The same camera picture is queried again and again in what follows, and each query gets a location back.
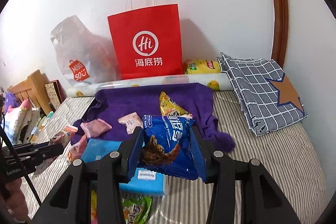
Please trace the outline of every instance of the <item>wooden bed headboard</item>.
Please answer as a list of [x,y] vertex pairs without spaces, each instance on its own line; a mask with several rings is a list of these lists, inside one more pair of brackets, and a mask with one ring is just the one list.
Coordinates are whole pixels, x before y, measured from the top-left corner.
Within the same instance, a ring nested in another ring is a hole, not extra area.
[[42,76],[40,70],[36,70],[26,80],[10,86],[7,90],[14,93],[20,103],[30,98],[36,107],[43,109],[44,113],[48,115],[51,108],[49,106],[50,100],[44,87],[46,83],[47,79]]
[[283,67],[288,39],[288,0],[273,0],[273,5],[274,34],[271,58]]

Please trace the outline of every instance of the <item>star pattern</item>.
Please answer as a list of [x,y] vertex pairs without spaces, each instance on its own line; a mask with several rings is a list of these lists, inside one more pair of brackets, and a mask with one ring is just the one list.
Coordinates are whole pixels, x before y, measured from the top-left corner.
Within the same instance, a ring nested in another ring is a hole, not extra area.
[[280,80],[265,79],[278,90],[278,106],[292,104],[305,115],[300,97],[285,73]]

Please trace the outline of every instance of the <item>blue snack bag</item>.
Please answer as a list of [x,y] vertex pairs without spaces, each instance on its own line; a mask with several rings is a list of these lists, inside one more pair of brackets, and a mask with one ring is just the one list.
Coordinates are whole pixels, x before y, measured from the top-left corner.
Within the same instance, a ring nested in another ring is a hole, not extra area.
[[189,180],[198,178],[189,151],[189,130],[194,120],[176,116],[142,117],[145,146],[139,166]]

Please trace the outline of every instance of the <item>green snack bag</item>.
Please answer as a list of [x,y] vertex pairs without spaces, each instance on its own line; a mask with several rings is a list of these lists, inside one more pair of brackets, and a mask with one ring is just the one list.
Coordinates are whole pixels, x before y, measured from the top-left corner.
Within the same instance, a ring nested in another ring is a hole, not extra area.
[[126,224],[144,224],[151,208],[152,199],[147,196],[139,198],[122,198]]

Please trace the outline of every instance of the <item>striped mattress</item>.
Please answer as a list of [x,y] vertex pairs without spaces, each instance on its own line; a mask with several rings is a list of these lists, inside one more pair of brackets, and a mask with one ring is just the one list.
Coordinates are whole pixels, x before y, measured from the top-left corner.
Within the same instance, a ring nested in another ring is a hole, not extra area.
[[[49,141],[65,125],[81,118],[92,100],[93,97],[67,98],[43,129],[38,142]],[[236,142],[236,149],[229,156],[241,161],[260,159],[288,198],[301,223],[315,223],[326,206],[325,181],[320,162],[301,123],[255,137],[248,130],[233,91],[214,92],[214,115],[219,120],[218,130],[229,133]],[[41,200],[68,167],[66,156],[69,148],[70,145],[41,175],[35,178],[30,175]],[[153,198],[148,223],[206,223],[212,184],[206,185],[201,179],[189,181],[170,176],[168,184],[169,195]],[[240,223],[241,215],[239,184],[236,182],[235,223]],[[21,189],[32,218],[38,209],[37,201],[24,179]]]

